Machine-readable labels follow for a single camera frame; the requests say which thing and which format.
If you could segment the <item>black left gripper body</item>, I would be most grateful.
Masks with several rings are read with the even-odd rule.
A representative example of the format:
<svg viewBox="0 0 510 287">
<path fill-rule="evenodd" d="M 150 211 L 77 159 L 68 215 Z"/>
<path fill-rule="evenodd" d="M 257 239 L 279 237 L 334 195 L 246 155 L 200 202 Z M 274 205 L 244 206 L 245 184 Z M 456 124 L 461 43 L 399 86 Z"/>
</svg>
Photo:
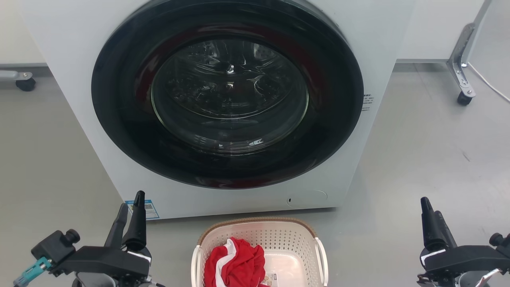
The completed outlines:
<svg viewBox="0 0 510 287">
<path fill-rule="evenodd" d="M 152 258 L 149 253 L 136 253 L 112 247 L 84 246 L 60 263 L 51 274 L 58 277 L 70 273 L 101 273 L 114 278 L 148 276 Z"/>
</svg>

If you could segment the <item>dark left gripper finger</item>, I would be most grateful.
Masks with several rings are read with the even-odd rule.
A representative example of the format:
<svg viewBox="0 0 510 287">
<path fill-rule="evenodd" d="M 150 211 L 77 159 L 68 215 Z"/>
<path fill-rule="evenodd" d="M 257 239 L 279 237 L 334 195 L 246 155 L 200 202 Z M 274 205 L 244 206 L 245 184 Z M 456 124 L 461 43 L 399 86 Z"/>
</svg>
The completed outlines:
<svg viewBox="0 0 510 287">
<path fill-rule="evenodd" d="M 128 251 L 139 252 L 146 247 L 146 230 L 145 192 L 138 191 L 132 205 L 129 229 L 123 238 L 123 245 Z"/>
<path fill-rule="evenodd" d="M 124 234 L 124 227 L 126 225 L 129 207 L 127 204 L 122 203 L 118 211 L 117 217 L 115 218 L 111 229 L 108 233 L 107 239 L 104 243 L 104 247 L 110 248 L 121 248 L 122 238 Z"/>
</svg>

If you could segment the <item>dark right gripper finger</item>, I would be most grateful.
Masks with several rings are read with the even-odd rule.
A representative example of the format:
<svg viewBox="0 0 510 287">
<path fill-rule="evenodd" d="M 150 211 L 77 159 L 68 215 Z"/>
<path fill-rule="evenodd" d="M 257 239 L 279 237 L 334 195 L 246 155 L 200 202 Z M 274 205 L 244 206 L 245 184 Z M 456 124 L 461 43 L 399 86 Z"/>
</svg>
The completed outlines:
<svg viewBox="0 0 510 287">
<path fill-rule="evenodd" d="M 444 219 L 444 216 L 442 215 L 441 211 L 435 211 L 435 219 L 437 222 L 437 226 L 439 228 L 439 231 L 441 231 L 441 234 L 448 245 L 449 249 L 453 249 L 457 247 L 457 242 L 455 241 L 450 228 L 446 224 L 446 221 Z"/>
<path fill-rule="evenodd" d="M 428 252 L 436 252 L 447 249 L 447 243 L 439 228 L 435 211 L 427 197 L 420 199 L 422 209 L 422 233 L 423 245 Z"/>
</svg>

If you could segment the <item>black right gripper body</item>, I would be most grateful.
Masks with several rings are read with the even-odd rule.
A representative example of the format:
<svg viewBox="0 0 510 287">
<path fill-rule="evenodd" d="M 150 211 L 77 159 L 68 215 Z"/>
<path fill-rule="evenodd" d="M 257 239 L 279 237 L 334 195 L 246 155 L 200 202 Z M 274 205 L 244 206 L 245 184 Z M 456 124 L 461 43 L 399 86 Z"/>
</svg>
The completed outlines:
<svg viewBox="0 0 510 287">
<path fill-rule="evenodd" d="M 472 271 L 509 271 L 509 245 L 459 246 L 436 252 L 423 250 L 420 261 L 428 276 L 458 276 Z"/>
</svg>

